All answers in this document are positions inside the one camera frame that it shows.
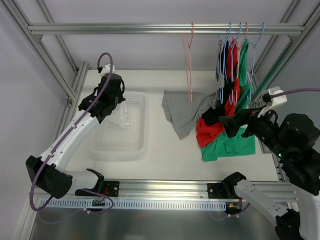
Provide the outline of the pink wire hanger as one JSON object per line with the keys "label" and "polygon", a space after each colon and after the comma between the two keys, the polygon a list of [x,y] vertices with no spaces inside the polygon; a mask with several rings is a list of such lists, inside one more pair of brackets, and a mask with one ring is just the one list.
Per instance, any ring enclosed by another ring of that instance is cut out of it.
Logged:
{"label": "pink wire hanger", "polygon": [[195,24],[191,23],[191,37],[182,36],[182,46],[183,46],[183,56],[185,62],[185,73],[186,73],[186,83],[187,83],[187,91],[188,91],[188,101],[189,103],[193,102],[193,90],[192,90],[192,42],[195,33]]}

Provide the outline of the white tank top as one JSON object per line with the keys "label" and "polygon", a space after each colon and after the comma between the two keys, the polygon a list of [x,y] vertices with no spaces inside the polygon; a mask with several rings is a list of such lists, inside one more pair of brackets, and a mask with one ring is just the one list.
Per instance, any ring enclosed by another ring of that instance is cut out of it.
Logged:
{"label": "white tank top", "polygon": [[125,101],[119,103],[116,108],[112,111],[111,115],[107,116],[106,119],[112,123],[119,125],[124,128],[129,126],[128,120],[128,106]]}

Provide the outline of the grey tank top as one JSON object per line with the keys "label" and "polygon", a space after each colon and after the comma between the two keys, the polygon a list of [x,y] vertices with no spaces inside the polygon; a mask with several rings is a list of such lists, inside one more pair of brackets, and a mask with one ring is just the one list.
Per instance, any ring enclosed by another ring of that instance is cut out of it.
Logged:
{"label": "grey tank top", "polygon": [[163,93],[161,106],[165,119],[172,124],[178,138],[182,140],[190,134],[207,110],[216,107],[218,99],[217,92],[206,94],[166,90]]}

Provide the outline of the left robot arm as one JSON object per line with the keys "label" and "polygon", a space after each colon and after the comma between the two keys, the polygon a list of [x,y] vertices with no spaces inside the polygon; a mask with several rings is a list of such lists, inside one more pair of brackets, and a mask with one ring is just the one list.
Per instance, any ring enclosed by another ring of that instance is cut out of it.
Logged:
{"label": "left robot arm", "polygon": [[104,176],[90,168],[84,171],[67,171],[72,156],[84,139],[111,115],[117,105],[124,102],[125,84],[118,74],[105,74],[93,92],[85,97],[68,127],[39,157],[30,156],[26,168],[36,187],[56,199],[68,193],[85,196],[86,190],[93,196],[104,190]]}

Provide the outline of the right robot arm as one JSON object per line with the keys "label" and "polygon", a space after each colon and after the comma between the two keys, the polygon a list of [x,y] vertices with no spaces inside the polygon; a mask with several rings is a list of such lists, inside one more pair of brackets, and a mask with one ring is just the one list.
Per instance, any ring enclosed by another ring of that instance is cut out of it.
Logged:
{"label": "right robot arm", "polygon": [[275,154],[289,182],[296,187],[298,210],[285,207],[258,190],[240,172],[225,177],[216,190],[228,198],[241,198],[263,214],[281,240],[318,240],[320,238],[320,154],[313,146],[320,130],[305,114],[291,113],[281,124],[278,114],[261,108],[241,110],[234,116],[221,116],[229,138],[241,126],[243,138],[257,137]]}

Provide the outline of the blue hanger with grey top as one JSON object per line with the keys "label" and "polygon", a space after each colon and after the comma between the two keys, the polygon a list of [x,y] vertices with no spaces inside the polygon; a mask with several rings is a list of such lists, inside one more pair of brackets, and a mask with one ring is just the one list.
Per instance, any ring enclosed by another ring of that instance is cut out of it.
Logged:
{"label": "blue hanger with grey top", "polygon": [[226,74],[226,45],[232,30],[232,23],[229,23],[229,31],[227,32],[224,40],[218,37],[218,48],[217,48],[217,61],[215,67],[215,78],[218,86],[219,101],[222,105],[224,102],[224,86],[225,86],[225,76]]}

